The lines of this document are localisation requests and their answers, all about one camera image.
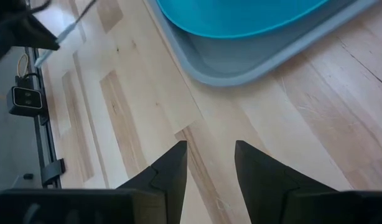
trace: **metal bracket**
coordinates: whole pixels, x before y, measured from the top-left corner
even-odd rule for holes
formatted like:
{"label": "metal bracket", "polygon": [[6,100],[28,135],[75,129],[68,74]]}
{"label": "metal bracket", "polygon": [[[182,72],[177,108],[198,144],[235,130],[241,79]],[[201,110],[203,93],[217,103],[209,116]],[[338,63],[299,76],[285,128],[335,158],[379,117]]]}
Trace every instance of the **metal bracket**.
{"label": "metal bracket", "polygon": [[63,173],[65,173],[64,159],[59,159],[50,163],[41,170],[42,185],[46,186],[53,184],[53,181],[58,179]]}
{"label": "metal bracket", "polygon": [[42,103],[43,103],[44,110],[41,112],[41,114],[39,114],[39,123],[40,125],[45,126],[47,122],[50,121],[50,116],[49,116],[49,110],[47,109],[47,98],[45,95],[46,92],[44,88],[40,92],[42,93]]}

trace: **wood grain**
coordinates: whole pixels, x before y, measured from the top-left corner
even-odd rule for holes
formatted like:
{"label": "wood grain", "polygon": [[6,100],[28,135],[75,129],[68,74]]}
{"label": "wood grain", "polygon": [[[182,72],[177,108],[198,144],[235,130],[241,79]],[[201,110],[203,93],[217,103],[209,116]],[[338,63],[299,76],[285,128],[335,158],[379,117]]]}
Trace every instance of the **wood grain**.
{"label": "wood grain", "polygon": [[[78,6],[77,6],[75,0],[68,0],[68,1],[69,1],[69,5],[71,7],[71,10],[72,10],[72,14],[75,16],[75,18],[79,18]],[[82,21],[78,22],[77,29],[79,30],[80,37],[82,38],[83,43],[85,43],[86,42],[86,33],[85,33],[85,29],[83,28]]]}
{"label": "wood grain", "polygon": [[275,78],[341,170],[350,172],[382,158],[376,136],[303,55],[277,69]]}
{"label": "wood grain", "polygon": [[81,124],[82,114],[78,107],[75,87],[73,86],[71,73],[67,72],[62,77],[62,85],[65,93],[65,99],[67,101],[67,108],[69,113],[69,118],[71,122],[71,128],[73,129],[73,135],[77,139],[78,146],[74,147],[73,150],[76,151],[78,159],[80,172],[82,175],[82,180],[86,182],[88,179],[94,176],[93,165],[91,164],[90,153],[86,143],[85,132]]}
{"label": "wood grain", "polygon": [[130,107],[115,71],[104,77],[100,84],[126,172],[134,177],[148,165],[142,154]]}
{"label": "wood grain", "polygon": [[90,124],[91,134],[93,135],[93,142],[94,142],[94,145],[96,147],[96,153],[97,153],[98,161],[100,163],[101,171],[102,171],[102,174],[103,174],[104,184],[105,184],[106,187],[108,187],[109,186],[108,176],[107,176],[107,173],[106,173],[104,159],[103,159],[103,156],[102,156],[102,153],[101,153],[100,144],[99,144],[98,139],[97,139],[97,134],[96,134],[96,128],[95,128],[95,125],[94,125],[94,121],[93,121],[93,119],[91,117],[90,105],[89,105],[89,101],[88,101],[88,98],[87,98],[87,93],[86,93],[86,89],[85,89],[85,83],[84,83],[83,77],[82,77],[82,70],[81,70],[80,64],[79,64],[78,52],[75,52],[73,54],[73,62],[75,64],[75,70],[77,72],[77,77],[79,79],[80,89],[82,91],[82,95],[84,96],[85,107],[86,107],[86,112],[87,112],[87,118],[88,118],[88,122]]}
{"label": "wood grain", "polygon": [[109,32],[123,18],[123,13],[117,0],[98,1],[97,13],[105,33]]}
{"label": "wood grain", "polygon": [[195,142],[195,138],[192,134],[191,127],[187,127],[181,132],[177,133],[176,138],[179,141],[187,141],[189,160],[188,167],[191,171],[192,177],[195,180],[195,183],[198,186],[199,193],[201,194],[202,200],[208,209],[212,222],[231,223],[226,211],[228,204],[223,203],[223,201],[220,199],[217,189],[213,184],[212,178],[210,177],[203,159],[199,153],[199,150],[205,150],[205,148],[198,148],[197,143]]}
{"label": "wood grain", "polygon": [[[40,20],[59,33],[86,3],[58,0]],[[184,71],[147,0],[100,1],[82,25],[87,40],[75,32],[43,69],[63,187],[115,188],[186,139],[181,223],[250,223],[240,139],[336,189],[382,190],[382,1],[234,88]]]}

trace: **hardwood floor plank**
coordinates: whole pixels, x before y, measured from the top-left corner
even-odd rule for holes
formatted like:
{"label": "hardwood floor plank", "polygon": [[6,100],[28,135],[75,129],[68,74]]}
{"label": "hardwood floor plank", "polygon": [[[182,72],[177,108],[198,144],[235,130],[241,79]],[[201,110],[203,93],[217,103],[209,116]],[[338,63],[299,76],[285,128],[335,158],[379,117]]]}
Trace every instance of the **hardwood floor plank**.
{"label": "hardwood floor plank", "polygon": [[355,189],[382,190],[382,159],[346,174]]}
{"label": "hardwood floor plank", "polygon": [[[78,11],[78,6],[75,2],[75,0],[68,0],[69,5],[71,7],[72,14],[74,15],[75,18],[79,18],[79,11]],[[86,33],[83,28],[82,21],[79,21],[77,24],[77,29],[79,30],[80,37],[82,38],[83,43],[86,42]]]}
{"label": "hardwood floor plank", "polygon": [[[61,149],[61,146],[59,144],[59,140],[61,138],[60,131],[58,129],[58,121],[57,121],[57,111],[55,107],[55,97],[53,93],[52,88],[52,82],[50,79],[50,72],[49,72],[49,66],[45,64],[42,67],[42,74],[43,74],[43,82],[45,87],[45,97],[47,106],[49,108],[49,121],[50,121],[50,127],[52,128],[52,136],[53,136],[53,144],[54,149]],[[62,151],[56,150],[56,155],[59,158],[62,158]]]}
{"label": "hardwood floor plank", "polygon": [[117,28],[111,31],[118,49],[114,61],[116,74],[131,109],[137,133],[148,136],[141,138],[140,142],[146,151],[144,155],[147,163],[151,164],[177,141],[157,94],[156,84],[149,78],[132,37],[126,30],[117,32]]}
{"label": "hardwood floor plank", "polygon": [[187,186],[185,187],[184,204],[180,223],[213,223],[208,214],[208,209],[203,203],[190,169],[187,169]]}
{"label": "hardwood floor plank", "polygon": [[177,133],[176,138],[179,141],[186,140],[188,143],[188,167],[192,177],[198,186],[199,193],[209,212],[212,223],[231,223],[229,215],[227,214],[228,204],[223,203],[220,199],[217,189],[200,155],[200,151],[209,151],[212,147],[215,147],[212,145],[209,147],[207,144],[207,142],[211,141],[212,136],[208,133],[207,126],[199,128],[196,133],[193,133],[193,128],[190,126]]}
{"label": "hardwood floor plank", "polygon": [[368,30],[360,21],[349,23],[336,36],[351,57],[365,67],[373,76],[372,82],[382,85],[382,40]]}
{"label": "hardwood floor plank", "polygon": [[52,54],[51,57],[47,60],[51,83],[50,91],[54,96],[58,135],[62,135],[71,127],[67,109],[67,101],[62,88],[62,77],[70,70],[71,64],[73,64],[71,60],[67,59],[68,58],[66,57],[66,52],[57,52],[56,54]]}
{"label": "hardwood floor plank", "polygon": [[77,153],[82,180],[86,182],[94,176],[94,170],[93,165],[91,164],[90,152],[86,143],[85,131],[82,126],[82,114],[80,113],[76,99],[75,87],[73,86],[70,72],[67,72],[62,77],[62,84],[67,101],[71,128],[74,130],[74,135],[78,141],[78,147],[73,147],[72,150]]}
{"label": "hardwood floor plank", "polygon": [[[88,98],[91,118],[93,120],[96,136],[94,141],[98,141],[101,149],[101,158],[107,174],[109,188],[116,188],[129,179],[126,168],[123,164],[122,155],[116,141],[116,136],[111,124],[111,119],[105,106],[106,102],[101,90],[100,80],[109,74],[113,69],[112,56],[109,48],[105,48],[99,55],[99,47],[94,47],[95,37],[88,39],[88,42],[83,45],[78,51],[79,67],[82,72],[78,75],[82,76],[82,83],[85,88],[85,96]],[[104,48],[111,44],[101,44]]]}
{"label": "hardwood floor plank", "polygon": [[177,133],[199,118],[198,108],[143,1],[120,1],[119,5],[125,15],[124,19],[129,23],[129,31],[141,60],[155,83],[172,132]]}
{"label": "hardwood floor plank", "polygon": [[273,158],[335,189],[351,188],[271,75],[240,88],[238,97],[240,106]]}
{"label": "hardwood floor plank", "polygon": [[107,33],[123,18],[122,10],[117,0],[102,0],[96,4],[98,16]]}
{"label": "hardwood floor plank", "polygon": [[128,176],[132,178],[148,166],[142,153],[133,116],[114,70],[100,81],[100,85],[123,164]]}
{"label": "hardwood floor plank", "polygon": [[94,142],[94,145],[96,147],[96,153],[97,153],[97,156],[98,156],[98,162],[100,163],[101,172],[102,172],[102,175],[103,175],[105,186],[108,187],[109,186],[108,175],[106,173],[105,163],[104,163],[103,155],[101,153],[100,144],[98,143],[98,138],[97,138],[97,134],[96,134],[96,128],[95,128],[95,125],[94,125],[94,120],[91,117],[90,105],[89,105],[89,100],[88,100],[88,97],[87,97],[87,94],[86,94],[85,83],[84,83],[83,77],[82,77],[82,69],[81,69],[81,66],[80,66],[80,63],[79,63],[78,52],[75,52],[73,54],[73,62],[75,64],[76,74],[77,74],[77,77],[79,79],[80,89],[81,89],[82,95],[84,97],[83,100],[85,102],[85,108],[86,108],[88,122],[90,124],[91,134],[93,136],[93,142]]}
{"label": "hardwood floor plank", "polygon": [[304,53],[317,73],[365,122],[382,146],[382,84],[342,48],[334,35]]}
{"label": "hardwood floor plank", "polygon": [[364,12],[358,20],[365,28],[382,41],[382,1]]}
{"label": "hardwood floor plank", "polygon": [[342,171],[350,172],[382,158],[376,137],[303,55],[279,67],[274,77]]}
{"label": "hardwood floor plank", "polygon": [[184,75],[203,119],[214,138],[221,142],[223,149],[232,152],[235,141],[244,140],[269,154],[249,118],[236,103],[233,90],[210,88],[194,82],[186,77],[187,74]]}
{"label": "hardwood floor plank", "polygon": [[84,175],[80,168],[82,158],[79,157],[79,145],[75,136],[76,131],[70,128],[62,134],[60,139],[55,139],[55,141],[60,142],[61,146],[61,156],[57,155],[57,159],[64,158],[65,168],[67,170],[60,177],[61,187],[63,189],[79,189],[83,187],[84,183]]}

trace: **black cable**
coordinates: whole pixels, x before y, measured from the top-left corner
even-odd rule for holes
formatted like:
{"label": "black cable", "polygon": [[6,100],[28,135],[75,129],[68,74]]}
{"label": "black cable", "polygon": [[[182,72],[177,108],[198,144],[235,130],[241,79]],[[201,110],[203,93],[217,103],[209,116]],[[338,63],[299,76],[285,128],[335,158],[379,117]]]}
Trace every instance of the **black cable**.
{"label": "black cable", "polygon": [[89,9],[97,2],[97,0],[91,0],[86,8],[83,10],[83,12],[79,15],[79,17],[76,19],[75,23],[77,24],[80,19],[89,11]]}
{"label": "black cable", "polygon": [[46,9],[51,4],[51,2],[52,2],[52,0],[46,0],[46,2],[44,2],[43,5],[41,5],[41,6],[38,6],[38,7],[33,8],[33,9],[25,10],[24,12],[18,13],[16,15],[12,16],[11,18],[0,22],[0,29],[5,28],[5,27],[17,22],[18,20],[20,20],[26,16],[32,15],[33,13],[40,12],[40,11]]}

